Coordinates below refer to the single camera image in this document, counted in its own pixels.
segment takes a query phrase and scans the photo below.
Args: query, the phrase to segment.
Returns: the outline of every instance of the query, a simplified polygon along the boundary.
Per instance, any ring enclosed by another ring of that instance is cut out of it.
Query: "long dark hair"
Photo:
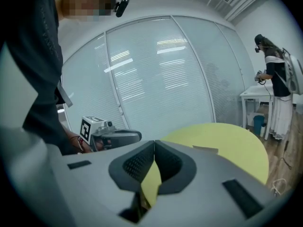
[[[260,45],[264,48],[265,56],[275,54],[279,58],[283,58],[282,50],[279,49],[274,43],[272,43],[269,39],[263,38],[261,40]]]

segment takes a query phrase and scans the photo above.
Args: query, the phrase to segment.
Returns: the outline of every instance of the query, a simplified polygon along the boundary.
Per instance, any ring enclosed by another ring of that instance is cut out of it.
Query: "white skirt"
[[[274,97],[273,113],[269,133],[277,140],[283,140],[290,129],[293,116],[292,95]]]

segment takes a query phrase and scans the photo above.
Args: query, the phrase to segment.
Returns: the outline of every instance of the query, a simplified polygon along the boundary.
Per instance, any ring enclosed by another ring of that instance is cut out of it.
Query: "black slot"
[[[246,218],[250,218],[260,212],[263,207],[247,192],[237,181],[229,180],[222,183],[230,196],[242,210]]]
[[[67,164],[67,166],[69,167],[69,169],[72,170],[72,169],[76,169],[79,167],[87,166],[89,164],[91,164],[90,161],[79,161],[79,162]]]

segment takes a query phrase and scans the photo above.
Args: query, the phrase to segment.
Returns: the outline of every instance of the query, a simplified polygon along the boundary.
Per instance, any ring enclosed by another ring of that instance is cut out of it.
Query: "white wall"
[[[232,23],[250,55],[256,73],[266,68],[263,52],[256,53],[254,50],[254,38],[258,34],[267,37],[278,47],[286,48],[303,63],[302,31],[281,0],[258,0]],[[303,104],[303,95],[294,95],[294,103]]]
[[[65,62],[85,43],[106,30],[139,18],[163,15],[198,17],[235,29],[230,22],[203,3],[192,0],[131,0],[120,18],[111,15],[102,17],[98,22],[79,22],[68,19],[61,21],[58,38],[63,61]]]

